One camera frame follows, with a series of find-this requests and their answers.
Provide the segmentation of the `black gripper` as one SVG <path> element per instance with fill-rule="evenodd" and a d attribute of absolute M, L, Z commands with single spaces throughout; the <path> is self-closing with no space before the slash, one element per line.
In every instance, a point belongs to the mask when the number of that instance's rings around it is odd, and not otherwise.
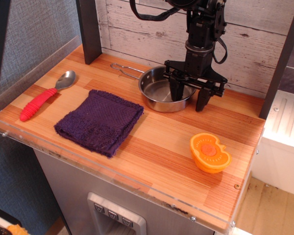
<path fill-rule="evenodd" d="M 185 61 L 165 61 L 164 77 L 169 80 L 172 101 L 182 99 L 184 87 L 199 90 L 196 111 L 201 112 L 210 97 L 223 96 L 227 79 L 212 69 L 214 53 L 187 51 Z"/>

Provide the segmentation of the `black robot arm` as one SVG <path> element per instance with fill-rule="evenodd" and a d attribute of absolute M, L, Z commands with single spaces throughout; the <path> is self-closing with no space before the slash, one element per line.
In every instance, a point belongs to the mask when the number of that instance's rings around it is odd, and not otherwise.
<path fill-rule="evenodd" d="M 177 10 L 187 12 L 188 39 L 185 43 L 184 61 L 165 61 L 164 77 L 169 80 L 171 98 L 181 100 L 185 86 L 198 89 L 196 111 L 207 105 L 210 97 L 222 96 L 227 79 L 212 69 L 212 62 L 222 64 L 227 55 L 218 61 L 215 44 L 225 43 L 221 36 L 225 33 L 225 2 L 223 0 L 170 0 Z"/>

